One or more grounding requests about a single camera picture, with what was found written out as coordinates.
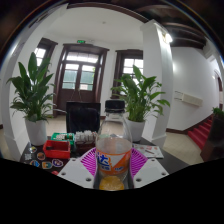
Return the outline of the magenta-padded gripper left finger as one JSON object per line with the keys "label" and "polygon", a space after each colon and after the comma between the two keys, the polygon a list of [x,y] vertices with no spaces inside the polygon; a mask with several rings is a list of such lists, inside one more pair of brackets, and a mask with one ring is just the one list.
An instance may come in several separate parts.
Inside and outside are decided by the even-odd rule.
{"label": "magenta-padded gripper left finger", "polygon": [[92,148],[79,158],[71,158],[58,176],[78,186],[92,189],[97,173],[96,149]]}

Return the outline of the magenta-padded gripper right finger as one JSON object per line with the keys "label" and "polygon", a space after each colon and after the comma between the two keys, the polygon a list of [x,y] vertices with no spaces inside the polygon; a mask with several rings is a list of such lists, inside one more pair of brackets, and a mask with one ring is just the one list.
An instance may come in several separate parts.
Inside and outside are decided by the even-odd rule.
{"label": "magenta-padded gripper right finger", "polygon": [[168,175],[156,158],[148,159],[137,149],[132,149],[130,176],[134,188],[143,187]]}

